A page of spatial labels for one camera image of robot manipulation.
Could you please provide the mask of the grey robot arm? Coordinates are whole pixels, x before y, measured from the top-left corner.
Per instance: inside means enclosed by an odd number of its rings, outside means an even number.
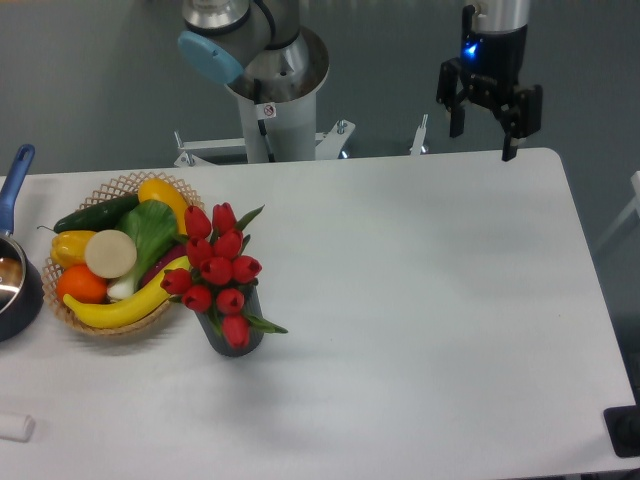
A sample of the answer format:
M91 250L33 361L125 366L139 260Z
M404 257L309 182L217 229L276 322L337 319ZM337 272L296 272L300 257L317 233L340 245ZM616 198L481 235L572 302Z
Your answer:
M300 23L297 1L186 1L182 58L236 98L246 157L251 163L338 159L354 124L340 120L316 130L316 94L329 71L328 51ZM449 135L463 134L467 103L492 113L504 132L501 158L538 132L543 89L519 82L530 4L467 1L460 48L439 70L436 101L449 118Z

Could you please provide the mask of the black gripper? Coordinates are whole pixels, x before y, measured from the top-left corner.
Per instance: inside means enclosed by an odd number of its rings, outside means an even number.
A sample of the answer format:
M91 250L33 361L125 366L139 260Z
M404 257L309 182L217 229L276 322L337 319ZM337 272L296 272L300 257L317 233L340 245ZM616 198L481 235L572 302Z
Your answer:
M465 25L459 59L443 62L439 71L436 101L449 114L449 136L456 138L464 133L462 102L488 109L501 120L505 133L504 162L516 157L522 140L541 129L542 86L517 89L527 33L527 25L503 32L476 32Z

